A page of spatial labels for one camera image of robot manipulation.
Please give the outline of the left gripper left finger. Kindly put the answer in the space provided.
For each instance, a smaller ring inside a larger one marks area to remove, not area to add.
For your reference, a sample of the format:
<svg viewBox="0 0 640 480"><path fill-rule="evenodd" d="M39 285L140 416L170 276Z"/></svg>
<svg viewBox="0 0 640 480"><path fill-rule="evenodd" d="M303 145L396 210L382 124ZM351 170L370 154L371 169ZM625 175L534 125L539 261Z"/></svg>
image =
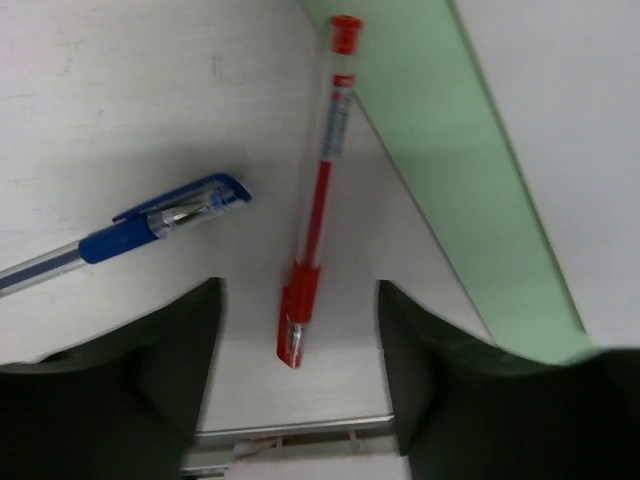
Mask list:
<svg viewBox="0 0 640 480"><path fill-rule="evenodd" d="M37 363L1 368L4 479L178 479L223 320L210 278Z"/></svg>

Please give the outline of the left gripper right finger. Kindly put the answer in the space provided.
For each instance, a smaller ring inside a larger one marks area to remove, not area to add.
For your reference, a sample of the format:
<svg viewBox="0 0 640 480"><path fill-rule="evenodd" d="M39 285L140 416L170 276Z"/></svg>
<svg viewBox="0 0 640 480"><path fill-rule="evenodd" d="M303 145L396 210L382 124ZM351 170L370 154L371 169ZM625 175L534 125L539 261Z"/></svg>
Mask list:
<svg viewBox="0 0 640 480"><path fill-rule="evenodd" d="M489 345L394 283L377 321L399 452L414 479L635 479L639 353L569 366Z"/></svg>

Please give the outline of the red gel pen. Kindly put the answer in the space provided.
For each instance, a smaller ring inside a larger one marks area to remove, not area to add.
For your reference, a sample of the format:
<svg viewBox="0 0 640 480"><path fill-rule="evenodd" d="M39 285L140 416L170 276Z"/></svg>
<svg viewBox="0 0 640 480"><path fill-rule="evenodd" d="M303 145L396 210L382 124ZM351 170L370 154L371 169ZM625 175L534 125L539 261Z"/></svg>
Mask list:
<svg viewBox="0 0 640 480"><path fill-rule="evenodd" d="M356 56L363 21L349 15L329 20L328 60L320 95L321 121L314 128L321 136L311 154L315 164L304 167L310 181L303 187L296 250L284 285L278 324L277 357L289 368L301 365L305 331L312 319L321 273L321 250L328 211L331 179L342 157L346 126L356 82Z"/></svg>

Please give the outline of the blue gel pen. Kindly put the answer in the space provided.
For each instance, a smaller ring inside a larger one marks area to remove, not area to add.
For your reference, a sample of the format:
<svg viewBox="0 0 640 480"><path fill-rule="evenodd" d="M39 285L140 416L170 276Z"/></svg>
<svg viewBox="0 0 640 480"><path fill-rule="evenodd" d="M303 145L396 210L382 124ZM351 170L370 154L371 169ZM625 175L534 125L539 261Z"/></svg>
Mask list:
<svg viewBox="0 0 640 480"><path fill-rule="evenodd" d="M6 297L85 265L102 263L218 218L251 200L252 195L234 176L205 176L116 215L104 229L3 270L1 295Z"/></svg>

